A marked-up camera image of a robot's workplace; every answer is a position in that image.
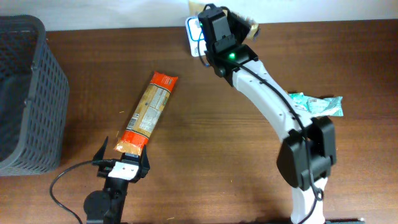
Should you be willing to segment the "orange spaghetti package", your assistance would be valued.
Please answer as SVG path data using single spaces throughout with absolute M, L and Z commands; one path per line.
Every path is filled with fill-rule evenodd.
M 115 151 L 142 155 L 177 80 L 177 77 L 154 72 Z

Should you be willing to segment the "small teal tissue box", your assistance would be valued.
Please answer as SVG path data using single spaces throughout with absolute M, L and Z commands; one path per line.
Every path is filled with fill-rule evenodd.
M 302 92 L 300 93 L 289 93 L 289 96 L 293 101 L 299 105 L 303 110 L 308 111 L 308 100 L 309 97 L 304 95 Z

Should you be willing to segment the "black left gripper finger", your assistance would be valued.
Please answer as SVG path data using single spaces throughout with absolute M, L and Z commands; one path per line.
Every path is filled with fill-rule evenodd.
M 101 161 L 103 160 L 104 153 L 108 144 L 109 137 L 106 137 L 102 146 L 98 149 L 96 154 L 93 156 L 93 161 Z
M 142 149 L 141 169 L 142 170 L 149 170 L 150 169 L 150 164 L 149 164 L 149 158 L 147 156 L 147 146 L 146 145 L 144 145 L 144 147 Z

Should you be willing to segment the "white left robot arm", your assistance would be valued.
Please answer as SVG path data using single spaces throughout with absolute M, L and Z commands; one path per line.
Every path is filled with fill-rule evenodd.
M 120 159 L 103 159 L 108 139 L 93 156 L 93 165 L 98 167 L 97 176 L 104 178 L 102 190 L 90 193 L 83 204 L 86 222 L 121 223 L 127 189 L 130 183 L 144 178 L 150 170 L 147 149 L 140 156 L 122 153 Z

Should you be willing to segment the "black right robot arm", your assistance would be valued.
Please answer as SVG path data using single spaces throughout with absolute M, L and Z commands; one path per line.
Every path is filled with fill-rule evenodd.
M 252 25 L 227 7 L 206 4 L 198 14 L 205 55 L 215 73 L 246 96 L 281 142 L 277 168 L 292 188 L 291 223 L 326 223 L 324 189 L 336 164 L 335 127 L 299 107 L 244 43 Z

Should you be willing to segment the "teal tissue pouch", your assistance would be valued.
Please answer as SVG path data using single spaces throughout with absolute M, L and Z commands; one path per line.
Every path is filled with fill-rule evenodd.
M 307 108 L 309 112 L 316 116 L 343 116 L 342 96 L 333 98 L 309 98 Z

